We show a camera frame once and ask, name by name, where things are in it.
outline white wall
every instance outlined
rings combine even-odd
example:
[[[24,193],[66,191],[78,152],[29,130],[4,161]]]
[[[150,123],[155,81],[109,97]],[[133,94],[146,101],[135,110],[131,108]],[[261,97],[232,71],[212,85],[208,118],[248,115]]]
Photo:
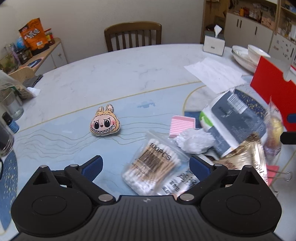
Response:
[[[163,26],[162,43],[199,43],[202,27],[203,0],[6,0],[4,4],[17,13],[17,30],[40,17],[43,28],[52,28],[61,38],[69,62],[107,52],[104,29],[116,23],[158,22]]]
[[[15,42],[19,37],[17,29],[16,11],[5,2],[0,5],[0,59],[7,52],[4,50],[6,44]]]

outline gold packaging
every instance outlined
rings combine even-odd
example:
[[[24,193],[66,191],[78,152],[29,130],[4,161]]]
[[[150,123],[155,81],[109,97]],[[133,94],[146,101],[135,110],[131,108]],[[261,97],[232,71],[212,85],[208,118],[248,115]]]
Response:
[[[220,163],[228,169],[236,170],[241,170],[244,165],[251,165],[267,183],[266,159],[257,133],[251,134],[238,148],[214,163]]]

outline plush toy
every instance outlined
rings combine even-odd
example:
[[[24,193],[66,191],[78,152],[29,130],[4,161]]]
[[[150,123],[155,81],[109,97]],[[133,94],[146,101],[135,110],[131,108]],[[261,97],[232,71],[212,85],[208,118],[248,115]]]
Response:
[[[120,122],[116,115],[113,113],[114,108],[111,104],[104,107],[99,107],[96,116],[91,121],[90,130],[96,136],[106,136],[119,131]]]

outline white bowl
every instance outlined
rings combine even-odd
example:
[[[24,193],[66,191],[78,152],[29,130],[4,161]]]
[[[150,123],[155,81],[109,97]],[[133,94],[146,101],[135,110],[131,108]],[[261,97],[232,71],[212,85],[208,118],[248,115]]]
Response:
[[[244,47],[234,45],[232,46],[232,54],[234,59],[248,71],[255,73],[257,66],[248,56],[248,50]]]
[[[270,58],[270,55],[266,52],[264,52],[262,49],[254,46],[254,45],[248,45],[248,55],[250,57],[250,59],[256,64],[258,65],[260,57],[264,56],[267,58]]]

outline metal screw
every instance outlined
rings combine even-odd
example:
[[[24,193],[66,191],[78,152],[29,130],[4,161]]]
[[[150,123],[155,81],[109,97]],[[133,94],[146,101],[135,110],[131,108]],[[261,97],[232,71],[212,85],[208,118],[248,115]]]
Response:
[[[180,199],[181,199],[182,201],[191,201],[191,200],[194,199],[194,196],[193,196],[192,194],[185,193],[185,194],[182,194],[182,195],[180,196]]]
[[[102,202],[109,202],[113,199],[113,196],[110,194],[102,194],[99,196],[99,200]]]

